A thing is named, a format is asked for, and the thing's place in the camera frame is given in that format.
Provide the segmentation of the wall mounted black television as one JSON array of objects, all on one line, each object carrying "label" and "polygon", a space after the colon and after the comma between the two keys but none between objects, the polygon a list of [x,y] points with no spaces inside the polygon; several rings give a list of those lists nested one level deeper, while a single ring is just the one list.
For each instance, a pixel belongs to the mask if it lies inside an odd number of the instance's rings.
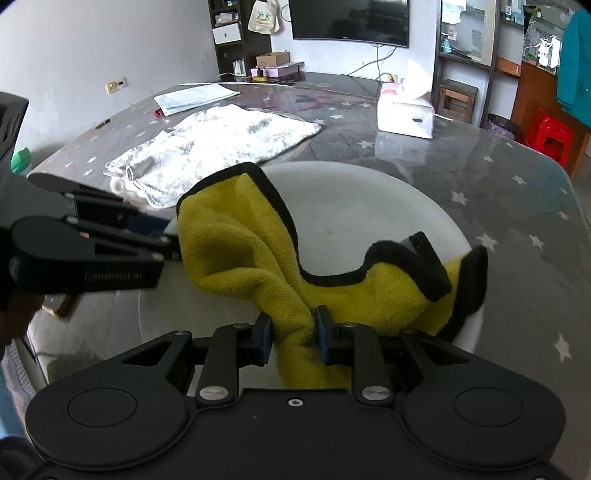
[{"label": "wall mounted black television", "polygon": [[294,0],[288,2],[288,7],[291,30],[297,40],[409,46],[408,1]]}]

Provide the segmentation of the red plastic stool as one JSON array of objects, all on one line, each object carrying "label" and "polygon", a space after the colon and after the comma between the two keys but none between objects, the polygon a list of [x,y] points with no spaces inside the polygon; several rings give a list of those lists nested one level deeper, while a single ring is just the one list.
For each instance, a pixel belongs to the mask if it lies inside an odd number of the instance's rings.
[{"label": "red plastic stool", "polygon": [[566,168],[574,142],[571,127],[536,107],[525,133],[525,144]]}]

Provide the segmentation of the white tissue box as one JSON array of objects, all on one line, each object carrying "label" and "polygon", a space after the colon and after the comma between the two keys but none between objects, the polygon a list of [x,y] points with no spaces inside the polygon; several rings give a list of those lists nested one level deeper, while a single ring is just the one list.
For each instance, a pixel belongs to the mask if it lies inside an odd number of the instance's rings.
[{"label": "white tissue box", "polygon": [[432,139],[435,109],[427,94],[425,88],[410,83],[384,83],[377,104],[378,129]]}]

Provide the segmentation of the wooden counter cabinet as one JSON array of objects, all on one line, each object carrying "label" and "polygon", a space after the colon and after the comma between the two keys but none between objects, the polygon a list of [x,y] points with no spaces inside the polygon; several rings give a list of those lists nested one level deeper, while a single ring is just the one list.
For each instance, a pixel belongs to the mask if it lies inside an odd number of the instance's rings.
[{"label": "wooden counter cabinet", "polygon": [[517,138],[522,140],[537,107],[542,108],[574,132],[574,141],[565,170],[575,178],[583,164],[590,129],[565,113],[556,98],[557,77],[530,63],[521,64],[521,75],[515,97],[511,120],[520,127]]}]

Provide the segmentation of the dark waste basket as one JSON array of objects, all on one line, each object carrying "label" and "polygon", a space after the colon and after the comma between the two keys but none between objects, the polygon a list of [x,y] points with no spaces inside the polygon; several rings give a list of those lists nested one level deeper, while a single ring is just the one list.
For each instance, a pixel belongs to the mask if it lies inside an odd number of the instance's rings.
[{"label": "dark waste basket", "polygon": [[503,116],[489,113],[486,129],[499,137],[515,140],[520,132],[518,124]]}]

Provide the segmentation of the dark shelf unit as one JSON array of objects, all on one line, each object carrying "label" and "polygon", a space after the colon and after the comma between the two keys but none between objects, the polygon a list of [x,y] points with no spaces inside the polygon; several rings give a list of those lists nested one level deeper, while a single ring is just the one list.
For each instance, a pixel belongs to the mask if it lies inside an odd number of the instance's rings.
[{"label": "dark shelf unit", "polygon": [[256,58],[270,53],[270,36],[249,30],[252,0],[208,0],[209,20],[221,82],[246,81]]}]

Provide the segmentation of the white patterned towel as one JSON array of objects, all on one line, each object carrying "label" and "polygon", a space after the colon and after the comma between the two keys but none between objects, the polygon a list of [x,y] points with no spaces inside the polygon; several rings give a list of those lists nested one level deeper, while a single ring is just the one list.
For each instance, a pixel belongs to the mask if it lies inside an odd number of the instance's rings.
[{"label": "white patterned towel", "polygon": [[293,116],[214,106],[127,150],[105,165],[105,174],[113,187],[163,210],[205,177],[240,163],[272,160],[321,130],[318,123]]}]

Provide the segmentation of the cardboard box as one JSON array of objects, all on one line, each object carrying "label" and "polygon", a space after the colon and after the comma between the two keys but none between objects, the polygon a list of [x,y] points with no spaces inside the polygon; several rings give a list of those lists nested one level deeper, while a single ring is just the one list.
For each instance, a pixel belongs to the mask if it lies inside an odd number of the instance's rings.
[{"label": "cardboard box", "polygon": [[276,68],[290,63],[290,54],[287,51],[270,52],[256,57],[256,66],[262,69]]}]

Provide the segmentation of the small wooden stool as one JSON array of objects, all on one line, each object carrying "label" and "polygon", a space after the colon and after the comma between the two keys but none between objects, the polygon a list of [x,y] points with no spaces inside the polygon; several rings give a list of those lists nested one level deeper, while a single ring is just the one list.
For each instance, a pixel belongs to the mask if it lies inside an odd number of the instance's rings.
[{"label": "small wooden stool", "polygon": [[446,79],[439,87],[436,112],[446,118],[470,124],[477,94],[477,87]]}]

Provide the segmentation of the papers on table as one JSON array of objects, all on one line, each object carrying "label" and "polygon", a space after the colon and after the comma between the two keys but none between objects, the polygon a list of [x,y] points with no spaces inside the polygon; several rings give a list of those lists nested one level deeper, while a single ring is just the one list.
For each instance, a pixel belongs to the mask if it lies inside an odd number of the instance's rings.
[{"label": "papers on table", "polygon": [[238,94],[238,91],[213,83],[161,94],[155,96],[154,101],[163,115],[168,117],[186,110],[232,98],[238,96]]}]

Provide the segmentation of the canvas tote bag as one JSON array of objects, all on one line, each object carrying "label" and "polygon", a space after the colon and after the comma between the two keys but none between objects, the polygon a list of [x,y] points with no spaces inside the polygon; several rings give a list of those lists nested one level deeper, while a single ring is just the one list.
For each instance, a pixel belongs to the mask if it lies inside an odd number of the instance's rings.
[{"label": "canvas tote bag", "polygon": [[280,5],[276,0],[256,0],[249,17],[249,31],[273,35],[280,31]]}]

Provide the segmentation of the pink flat box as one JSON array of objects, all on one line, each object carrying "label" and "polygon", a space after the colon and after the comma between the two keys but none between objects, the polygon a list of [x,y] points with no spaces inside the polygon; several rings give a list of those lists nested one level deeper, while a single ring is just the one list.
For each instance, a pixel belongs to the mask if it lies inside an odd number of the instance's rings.
[{"label": "pink flat box", "polygon": [[304,62],[290,62],[279,66],[256,66],[250,69],[250,76],[271,79],[294,77],[300,73],[302,66]]}]

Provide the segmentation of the large white bowl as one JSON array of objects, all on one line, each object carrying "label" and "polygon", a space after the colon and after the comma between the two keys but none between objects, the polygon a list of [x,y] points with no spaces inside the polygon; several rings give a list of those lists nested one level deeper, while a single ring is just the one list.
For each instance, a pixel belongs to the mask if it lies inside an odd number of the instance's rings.
[{"label": "large white bowl", "polygon": [[[387,174],[332,162],[260,169],[280,192],[297,226],[301,265],[315,275],[352,271],[377,241],[404,243],[416,233],[427,236],[443,262],[475,248],[433,200]],[[156,289],[141,295],[139,325],[144,340],[172,330],[206,336],[262,312],[252,302],[198,290],[181,256],[164,268]]]}]

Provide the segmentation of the teal hanging jacket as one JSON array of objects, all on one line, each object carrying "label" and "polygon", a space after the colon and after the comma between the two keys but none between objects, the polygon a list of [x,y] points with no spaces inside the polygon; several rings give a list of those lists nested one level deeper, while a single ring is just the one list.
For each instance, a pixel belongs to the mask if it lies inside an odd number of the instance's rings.
[{"label": "teal hanging jacket", "polygon": [[590,127],[590,13],[576,11],[564,31],[557,100],[562,110]]}]

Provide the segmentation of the yellow grey microfiber cloth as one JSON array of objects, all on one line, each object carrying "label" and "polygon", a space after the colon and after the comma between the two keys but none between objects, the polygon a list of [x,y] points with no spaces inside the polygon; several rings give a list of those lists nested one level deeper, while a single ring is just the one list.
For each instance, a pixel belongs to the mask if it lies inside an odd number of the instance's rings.
[{"label": "yellow grey microfiber cloth", "polygon": [[488,251],[443,262],[423,233],[377,241],[349,272],[315,275],[301,265],[297,226],[280,192],[256,164],[200,180],[176,205],[184,269],[198,290],[252,302],[276,329],[276,366],[290,389],[345,388],[349,370],[326,366],[314,313],[382,334],[415,328],[452,341],[485,300]]}]

